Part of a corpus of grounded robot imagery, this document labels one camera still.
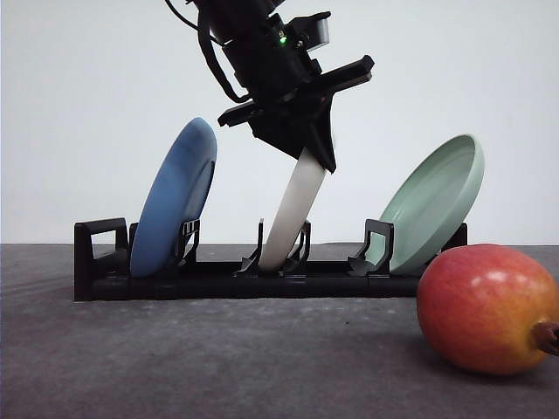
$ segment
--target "plate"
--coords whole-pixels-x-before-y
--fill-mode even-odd
[[[485,161],[471,135],[455,137],[427,157],[394,195],[380,221],[394,224],[390,271],[415,273],[450,240],[480,191]],[[383,240],[373,237],[366,258],[377,262]]]
[[[326,170],[303,148],[262,250],[259,261],[262,271],[277,271],[286,261],[325,175]]]
[[[130,256],[133,277],[152,275],[174,258],[181,224],[202,214],[216,158],[211,127],[202,118],[192,120],[171,146],[144,204]]]

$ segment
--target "white plate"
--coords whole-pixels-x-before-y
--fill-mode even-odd
[[[273,220],[259,267],[277,271],[286,261],[321,188],[326,170],[304,148]]]

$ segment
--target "black cable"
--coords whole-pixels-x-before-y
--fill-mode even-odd
[[[189,27],[191,27],[192,29],[194,29],[195,31],[198,31],[198,27],[193,24],[190,20],[188,20],[186,17],[184,17],[183,15],[181,15],[179,13],[179,11],[175,8],[175,6],[173,5],[172,2],[170,2],[170,0],[165,0],[165,3],[169,6],[169,8],[171,9],[171,11],[173,13],[175,13],[175,16],[177,16],[179,19],[181,19],[182,22],[184,22],[185,24],[187,24]],[[210,39],[215,42],[216,44],[218,44],[219,46],[224,46],[224,44],[222,44],[221,42],[219,42],[217,39],[215,39],[212,35],[210,35]]]
[[[198,28],[198,43],[200,44],[204,58],[206,58],[206,63],[217,82],[224,89],[224,92],[229,99],[235,103],[245,103],[251,98],[251,96],[246,94],[245,96],[238,97],[233,90],[231,83],[229,83],[227,76],[217,61],[216,52],[213,50],[213,46],[210,41],[210,23],[204,18],[204,14],[201,10],[198,12]]]

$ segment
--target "blue plate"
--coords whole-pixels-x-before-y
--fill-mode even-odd
[[[130,255],[133,277],[152,275],[173,259],[181,224],[202,214],[216,158],[211,127],[202,118],[192,120],[171,146],[144,204]]]

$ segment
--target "mango stem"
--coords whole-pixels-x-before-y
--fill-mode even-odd
[[[559,323],[536,323],[532,327],[532,337],[541,351],[559,356]]]

